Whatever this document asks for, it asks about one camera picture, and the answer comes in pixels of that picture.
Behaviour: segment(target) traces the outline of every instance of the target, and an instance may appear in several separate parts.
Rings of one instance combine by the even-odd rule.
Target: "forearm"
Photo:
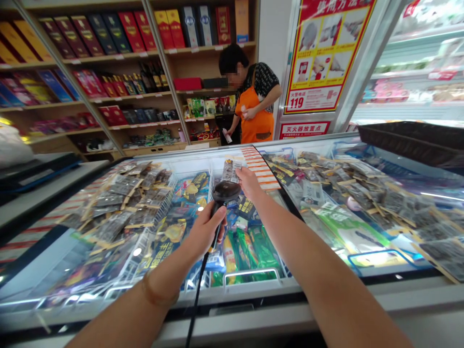
[[[275,103],[277,99],[282,95],[282,88],[280,88],[280,85],[275,85],[267,94],[266,98],[264,98],[257,106],[256,106],[256,112],[258,113],[259,111],[264,110],[268,106],[272,105]]]
[[[331,348],[412,347],[364,284],[301,220],[265,193],[254,200]]]
[[[160,298],[174,298],[196,261],[187,247],[179,247],[149,274],[149,288]],[[138,282],[92,320],[66,347],[150,347],[168,311],[169,306],[150,303],[142,283]]]

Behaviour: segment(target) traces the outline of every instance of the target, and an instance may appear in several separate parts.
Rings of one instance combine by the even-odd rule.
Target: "wire basket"
[[[439,168],[464,168],[464,129],[421,122],[359,126],[361,141]]]

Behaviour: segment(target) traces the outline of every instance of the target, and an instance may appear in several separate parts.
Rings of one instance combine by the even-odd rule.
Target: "yellow box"
[[[248,0],[235,0],[235,30],[238,44],[250,41],[248,24]]]
[[[0,41],[0,58],[5,64],[16,65],[19,64],[18,60],[13,54],[6,48],[6,46]]]
[[[39,61],[10,23],[0,22],[0,32],[27,63]]]
[[[30,45],[39,54],[43,61],[53,61],[52,56],[48,53],[45,46],[42,44],[40,39],[35,35],[34,31],[26,21],[13,21],[14,25],[18,27],[24,37],[29,41]]]

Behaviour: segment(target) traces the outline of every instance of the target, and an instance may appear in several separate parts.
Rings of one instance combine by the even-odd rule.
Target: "freezer handle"
[[[222,284],[223,284],[224,289],[225,289],[226,288],[226,279],[228,277],[246,276],[246,275],[255,274],[255,273],[267,273],[267,272],[274,272],[277,281],[279,282],[280,285],[282,285],[282,281],[280,280],[279,272],[274,267],[258,268],[258,269],[255,269],[255,270],[239,271],[239,272],[233,272],[233,273],[225,273],[224,276],[223,276],[223,279],[222,279]]]

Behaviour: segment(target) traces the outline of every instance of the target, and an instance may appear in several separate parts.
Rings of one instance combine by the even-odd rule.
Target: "refrigerated display case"
[[[343,163],[370,163],[381,182],[400,182],[411,192],[425,195],[429,204],[457,210],[463,209],[462,177],[429,167],[424,171],[422,164],[360,143],[356,133],[257,143],[255,147],[281,184],[280,189],[268,194],[326,241],[391,315],[439,312],[464,304],[464,285],[452,285],[414,249],[410,236],[400,233],[406,232],[402,221],[394,221],[391,226],[388,223],[393,224],[392,221],[372,217],[372,211],[365,211],[372,209],[370,206],[364,206],[355,193],[350,193],[349,200],[344,192],[334,189],[336,185],[324,184],[320,190],[313,185],[313,179],[306,179],[304,170],[309,168],[305,163],[320,160],[326,161],[320,162],[322,166],[334,162],[341,167]],[[151,170],[155,170],[155,185],[162,185],[152,186],[157,189],[156,194],[144,192],[142,205],[156,207],[150,220],[126,222],[128,217],[114,219],[116,213],[109,217],[113,223],[123,220],[117,235],[111,232],[108,237],[105,222],[100,220],[107,216],[82,226],[82,219],[76,217],[86,209],[77,206],[69,211],[74,215],[55,227],[62,235],[16,276],[1,284],[2,333],[13,336],[33,331],[43,337],[48,332],[48,337],[55,337],[61,330],[65,331],[63,334],[75,334],[83,323],[98,315],[180,245],[198,208],[211,200],[214,182],[223,176],[225,160],[245,164],[243,149],[243,145],[235,145],[127,159],[78,191],[63,204],[92,201],[97,196],[107,200],[101,190],[108,182],[113,183],[115,174],[149,162]],[[299,170],[292,171],[294,166]],[[164,173],[162,178],[158,177],[160,171]],[[162,190],[166,194],[162,199],[156,198]],[[127,206],[134,207],[136,200],[127,201]],[[201,291],[200,315],[193,332],[196,344],[227,340],[237,334],[282,334],[316,327],[300,286],[268,239],[259,215],[252,207],[246,210],[247,215],[239,213],[239,204],[232,202],[228,206],[230,240],[224,245],[233,250],[235,265],[229,267],[227,261],[214,263],[201,280],[200,265],[192,268],[158,337],[160,346],[185,341],[197,286]],[[247,263],[241,254],[253,256],[256,262]]]

